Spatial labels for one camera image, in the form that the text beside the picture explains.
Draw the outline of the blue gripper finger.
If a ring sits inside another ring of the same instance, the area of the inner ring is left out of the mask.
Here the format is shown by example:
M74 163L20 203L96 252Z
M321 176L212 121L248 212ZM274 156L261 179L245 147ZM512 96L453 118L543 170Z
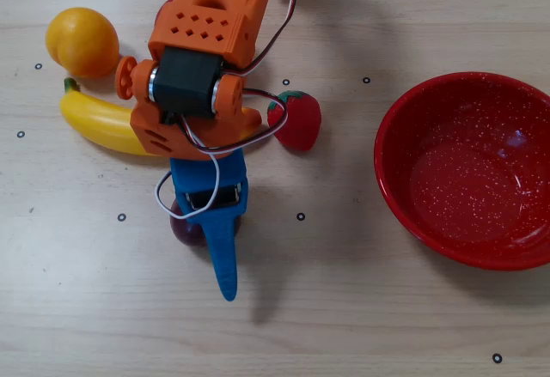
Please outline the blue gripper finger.
M189 246L205 245L223 298L233 301L237 294L235 233L246 211L235 208L206 210L179 221L179 239Z

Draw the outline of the blue gripper body with servo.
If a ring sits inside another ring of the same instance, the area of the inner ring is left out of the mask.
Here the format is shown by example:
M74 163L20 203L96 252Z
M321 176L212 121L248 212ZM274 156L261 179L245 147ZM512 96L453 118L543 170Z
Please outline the blue gripper body with servo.
M248 204L248 178L242 150L217 158L217 165L220 173L218 191L209 210L235 208L237 211L245 211ZM217 169L214 162L171 159L170 167L180 209L195 211L205 207L216 183Z

